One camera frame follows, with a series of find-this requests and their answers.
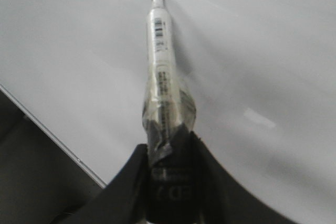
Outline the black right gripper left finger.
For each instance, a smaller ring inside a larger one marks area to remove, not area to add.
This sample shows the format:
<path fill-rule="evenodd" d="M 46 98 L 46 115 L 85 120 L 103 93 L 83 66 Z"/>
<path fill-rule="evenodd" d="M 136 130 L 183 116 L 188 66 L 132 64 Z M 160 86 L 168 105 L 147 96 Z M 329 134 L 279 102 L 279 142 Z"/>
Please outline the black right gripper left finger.
<path fill-rule="evenodd" d="M 147 223 L 147 146 L 139 144 L 116 177 L 61 223 Z"/>

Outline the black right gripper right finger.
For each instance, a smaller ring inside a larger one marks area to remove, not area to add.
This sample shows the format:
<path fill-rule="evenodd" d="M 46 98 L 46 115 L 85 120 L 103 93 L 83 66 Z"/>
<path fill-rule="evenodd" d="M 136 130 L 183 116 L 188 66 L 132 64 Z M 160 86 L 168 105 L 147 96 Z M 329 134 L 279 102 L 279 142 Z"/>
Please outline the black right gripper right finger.
<path fill-rule="evenodd" d="M 287 154 L 224 164 L 192 139 L 203 223 L 335 223 L 335 174 Z"/>

